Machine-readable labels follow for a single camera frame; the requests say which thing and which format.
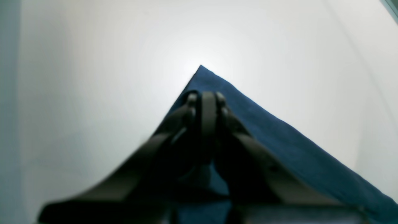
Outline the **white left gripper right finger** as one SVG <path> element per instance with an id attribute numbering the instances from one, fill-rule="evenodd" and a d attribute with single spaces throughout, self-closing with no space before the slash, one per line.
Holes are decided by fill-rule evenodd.
<path id="1" fill-rule="evenodd" d="M 207 141 L 227 183 L 227 224 L 366 224 L 363 212 L 328 197 L 294 176 L 255 140 L 226 105 L 207 92 Z"/>

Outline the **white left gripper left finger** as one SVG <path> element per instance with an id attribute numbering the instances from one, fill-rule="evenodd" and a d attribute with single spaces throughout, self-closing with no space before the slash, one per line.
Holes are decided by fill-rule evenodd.
<path id="1" fill-rule="evenodd" d="M 153 135 L 104 180 L 48 203 L 40 224 L 174 223 L 179 207 L 212 202 L 212 93 L 189 92 Z"/>

